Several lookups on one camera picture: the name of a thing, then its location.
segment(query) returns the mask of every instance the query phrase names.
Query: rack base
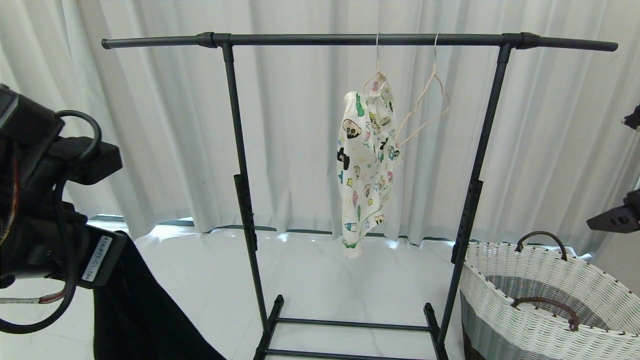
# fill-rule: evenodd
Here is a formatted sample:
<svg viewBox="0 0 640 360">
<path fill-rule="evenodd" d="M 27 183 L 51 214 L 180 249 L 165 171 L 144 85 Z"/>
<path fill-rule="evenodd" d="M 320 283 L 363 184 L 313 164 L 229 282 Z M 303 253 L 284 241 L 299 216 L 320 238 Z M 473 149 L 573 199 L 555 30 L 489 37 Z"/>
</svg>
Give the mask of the rack base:
<svg viewBox="0 0 640 360">
<path fill-rule="evenodd" d="M 431 335 L 431 341 L 436 352 L 436 360 L 449 360 L 447 357 L 447 351 L 444 346 L 438 345 L 438 336 L 440 335 L 440 328 L 438 326 L 438 320 L 431 303 L 424 304 L 424 316 L 427 320 L 428 326 L 416 326 L 416 325 L 395 325 L 388 323 L 365 323 L 365 322 L 341 322 L 341 321 L 329 321 L 329 320 L 313 320 L 313 319 L 298 319 L 298 318 L 281 318 L 280 312 L 284 305 L 284 297 L 278 295 L 273 303 L 273 308 L 269 314 L 267 321 L 267 331 L 262 333 L 262 338 L 258 347 L 255 349 L 255 356 L 253 360 L 264 360 L 269 355 L 280 356 L 296 356 L 296 357 L 309 357 L 314 359 L 346 359 L 346 360 L 417 360 L 407 359 L 403 357 L 380 357 L 380 356 L 361 356 L 361 355 L 348 355 L 348 354 L 331 354 L 325 352 L 308 352 L 297 350 L 280 350 L 269 348 L 273 333 L 276 330 L 276 325 L 279 323 L 295 323 L 303 325 L 325 325 L 325 326 L 343 326 L 343 327 L 361 327 L 366 329 L 383 329 L 383 330 L 402 330 L 402 331 L 424 331 Z"/>
</svg>

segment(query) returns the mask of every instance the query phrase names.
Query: white and gray basket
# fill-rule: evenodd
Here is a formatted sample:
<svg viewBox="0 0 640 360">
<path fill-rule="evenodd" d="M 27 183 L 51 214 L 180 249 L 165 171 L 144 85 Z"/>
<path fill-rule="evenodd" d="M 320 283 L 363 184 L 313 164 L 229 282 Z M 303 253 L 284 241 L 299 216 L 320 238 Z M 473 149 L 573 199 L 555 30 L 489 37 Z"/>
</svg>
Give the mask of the white and gray basket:
<svg viewBox="0 0 640 360">
<path fill-rule="evenodd" d="M 522 245 L 537 234 L 562 253 Z M 640 299 L 546 231 L 470 243 L 460 293 L 467 360 L 640 359 Z"/>
</svg>

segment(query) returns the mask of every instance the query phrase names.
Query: label sticker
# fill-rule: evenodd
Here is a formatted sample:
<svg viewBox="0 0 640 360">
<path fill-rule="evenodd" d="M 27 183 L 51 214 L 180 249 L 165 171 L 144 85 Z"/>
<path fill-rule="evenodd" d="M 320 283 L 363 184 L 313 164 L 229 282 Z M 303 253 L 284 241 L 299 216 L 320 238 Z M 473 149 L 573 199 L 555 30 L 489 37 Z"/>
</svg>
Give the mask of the label sticker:
<svg viewBox="0 0 640 360">
<path fill-rule="evenodd" d="M 95 279 L 95 276 L 98 274 L 98 270 L 100 270 L 102 260 L 104 260 L 104 256 L 107 254 L 107 250 L 109 250 L 111 240 L 112 238 L 109 236 L 103 236 L 100 238 L 98 245 L 96 245 L 95 250 L 93 251 L 91 259 L 89 260 L 89 264 L 86 266 L 86 270 L 82 275 L 82 280 L 93 281 Z"/>
</svg>

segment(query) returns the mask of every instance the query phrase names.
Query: rack vertical pole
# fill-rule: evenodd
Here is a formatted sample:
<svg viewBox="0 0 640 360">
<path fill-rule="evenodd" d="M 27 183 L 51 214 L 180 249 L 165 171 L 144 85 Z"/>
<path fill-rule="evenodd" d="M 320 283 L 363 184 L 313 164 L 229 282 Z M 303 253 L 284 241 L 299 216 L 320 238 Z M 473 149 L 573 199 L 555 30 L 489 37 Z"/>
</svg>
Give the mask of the rack vertical pole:
<svg viewBox="0 0 640 360">
<path fill-rule="evenodd" d="M 453 305 L 458 293 L 460 276 L 462 275 L 462 267 L 465 262 L 465 256 L 467 255 L 467 247 L 471 237 L 471 228 L 474 225 L 476 210 L 480 201 L 480 193 L 483 185 L 483 182 L 480 180 L 480 171 L 482 170 L 486 147 L 489 143 L 491 126 L 493 125 L 493 118 L 495 117 L 495 111 L 498 106 L 498 98 L 500 97 L 500 90 L 502 90 L 502 82 L 504 81 L 504 75 L 507 69 L 507 63 L 509 62 L 511 49 L 511 44 L 504 44 L 500 46 L 500 51 L 498 53 L 497 66 L 495 68 L 495 75 L 493 76 L 493 85 L 491 87 L 491 93 L 489 94 L 489 102 L 486 107 L 486 113 L 484 114 L 484 122 L 482 131 L 480 132 L 480 141 L 476 151 L 476 159 L 474 160 L 474 167 L 471 170 L 471 179 L 467 189 L 467 197 L 465 199 L 465 205 L 460 218 L 460 227 L 458 228 L 456 243 L 451 254 L 451 262 L 454 263 L 454 267 L 453 273 L 451 274 L 451 284 L 449 285 L 447 304 L 444 309 L 444 315 L 442 316 L 442 323 L 440 324 L 440 334 L 438 335 L 438 345 L 441 347 L 444 347 L 444 340 L 447 336 L 449 322 L 451 321 L 451 313 L 453 312 Z"/>
<path fill-rule="evenodd" d="M 225 59 L 225 68 L 227 70 L 229 100 L 231 101 L 231 116 L 234 121 L 236 149 L 238 154 L 238 163 L 240 164 L 240 174 L 234 176 L 234 181 L 236 182 L 236 192 L 238 196 L 238 203 L 240 205 L 240 216 L 242 217 L 246 249 L 249 253 L 249 264 L 251 265 L 253 286 L 255 287 L 255 295 L 258 300 L 258 310 L 260 311 L 262 331 L 269 332 L 267 309 L 264 305 L 264 294 L 262 292 L 262 282 L 260 281 L 260 272 L 258 269 L 258 259 L 255 256 L 255 252 L 258 250 L 258 241 L 255 234 L 255 225 L 253 223 L 253 209 L 251 205 L 251 193 L 249 191 L 249 175 L 246 169 L 246 156 L 244 154 L 244 138 L 242 133 L 242 122 L 240 120 L 240 103 L 238 100 L 238 89 L 236 84 L 234 52 L 230 43 L 225 42 L 222 45 L 222 54 Z"/>
</svg>

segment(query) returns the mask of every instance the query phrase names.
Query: clothes hanger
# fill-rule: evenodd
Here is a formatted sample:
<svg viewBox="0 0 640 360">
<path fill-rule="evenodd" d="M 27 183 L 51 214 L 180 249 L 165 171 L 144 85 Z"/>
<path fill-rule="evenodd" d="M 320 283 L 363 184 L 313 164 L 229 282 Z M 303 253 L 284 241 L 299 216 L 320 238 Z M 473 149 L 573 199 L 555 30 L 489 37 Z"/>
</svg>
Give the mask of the clothes hanger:
<svg viewBox="0 0 640 360">
<path fill-rule="evenodd" d="M 422 94 L 420 94 L 420 97 L 418 98 L 418 102 L 415 104 L 415 109 L 413 111 L 411 111 L 409 114 L 407 114 L 406 118 L 404 118 L 404 121 L 400 125 L 400 128 L 398 129 L 397 133 L 401 134 L 404 126 L 406 125 L 407 120 L 409 120 L 411 115 L 414 115 L 416 112 L 418 112 L 418 106 L 420 106 L 420 102 L 422 101 L 422 98 L 424 97 L 424 94 L 427 93 L 427 90 L 429 89 L 429 85 L 431 84 L 431 81 L 434 78 L 440 84 L 440 94 L 447 99 L 447 108 L 443 112 L 439 113 L 438 115 L 436 115 L 432 119 L 429 119 L 427 122 L 425 122 L 420 127 L 418 127 L 418 129 L 416 129 L 411 135 L 407 136 L 407 138 L 404 139 L 402 142 L 396 142 L 396 148 L 402 146 L 404 143 L 409 141 L 409 139 L 411 139 L 414 135 L 416 135 L 418 133 L 418 131 L 420 131 L 423 127 L 427 126 L 430 122 L 438 119 L 443 114 L 447 113 L 449 111 L 449 107 L 451 106 L 451 101 L 449 100 L 449 94 L 447 94 L 447 92 L 444 90 L 444 85 L 442 84 L 442 81 L 438 77 L 438 74 L 436 74 L 436 65 L 438 63 L 438 53 L 436 51 L 436 46 L 438 45 L 438 35 L 439 34 L 440 33 L 436 34 L 436 40 L 433 43 L 433 71 L 431 72 L 431 77 L 429 77 L 429 81 L 427 81 L 427 85 L 424 87 L 424 90 L 422 91 Z"/>
<path fill-rule="evenodd" d="M 375 78 L 377 75 L 381 75 L 382 78 L 386 79 L 387 76 L 384 75 L 384 73 L 382 73 L 380 71 L 380 48 L 378 47 L 378 39 L 380 38 L 380 33 L 378 33 L 376 35 L 376 72 L 369 78 L 367 79 L 367 81 L 364 83 L 364 85 L 362 85 L 362 91 L 360 92 L 361 94 L 364 94 L 364 89 L 367 87 L 367 84 L 373 80 L 373 78 Z"/>
</svg>

